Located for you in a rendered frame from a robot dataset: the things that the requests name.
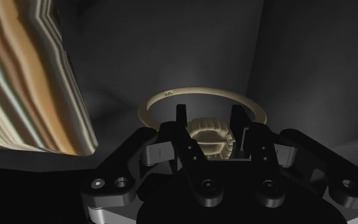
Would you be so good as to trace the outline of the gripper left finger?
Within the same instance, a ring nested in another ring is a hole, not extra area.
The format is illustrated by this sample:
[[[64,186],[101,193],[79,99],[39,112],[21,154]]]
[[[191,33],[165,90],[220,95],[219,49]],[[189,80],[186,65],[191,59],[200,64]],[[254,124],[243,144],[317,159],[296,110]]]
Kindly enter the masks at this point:
[[[162,155],[172,151],[181,162],[194,199],[202,206],[214,207],[223,199],[223,186],[210,169],[198,143],[182,122],[165,122],[159,130],[137,129],[84,179],[80,192],[92,208],[120,207],[133,202],[142,184],[139,160],[151,146]]]

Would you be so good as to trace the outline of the beige ribbed round dish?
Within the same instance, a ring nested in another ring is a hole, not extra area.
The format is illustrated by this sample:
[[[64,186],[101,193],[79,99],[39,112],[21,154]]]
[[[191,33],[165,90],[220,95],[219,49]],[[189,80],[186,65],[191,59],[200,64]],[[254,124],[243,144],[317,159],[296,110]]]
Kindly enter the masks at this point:
[[[148,109],[157,101],[183,94],[207,94],[232,99],[248,107],[255,115],[255,122],[266,123],[267,121],[265,111],[249,98],[235,92],[208,87],[173,88],[157,93],[139,106],[138,116],[140,121],[147,127],[159,130],[160,122],[152,118]],[[185,124],[190,137],[197,141],[207,158],[230,158],[236,139],[224,121],[204,117],[194,118]]]

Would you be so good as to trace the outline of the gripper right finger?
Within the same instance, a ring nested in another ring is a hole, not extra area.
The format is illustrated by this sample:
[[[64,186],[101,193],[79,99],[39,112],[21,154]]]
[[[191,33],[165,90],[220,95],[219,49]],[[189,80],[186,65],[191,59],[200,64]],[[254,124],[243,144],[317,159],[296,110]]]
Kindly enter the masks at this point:
[[[251,121],[241,105],[231,108],[234,155],[251,161],[257,171],[256,199],[266,207],[287,202],[290,186],[328,193],[332,200],[358,209],[358,166],[295,129],[276,134],[264,120]]]

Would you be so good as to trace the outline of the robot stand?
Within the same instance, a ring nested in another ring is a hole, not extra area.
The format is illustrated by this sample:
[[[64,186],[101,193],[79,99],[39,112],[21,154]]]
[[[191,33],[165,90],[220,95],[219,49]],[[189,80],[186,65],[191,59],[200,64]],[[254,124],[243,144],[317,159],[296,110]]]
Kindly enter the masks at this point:
[[[0,0],[0,149],[97,149],[53,0]]]

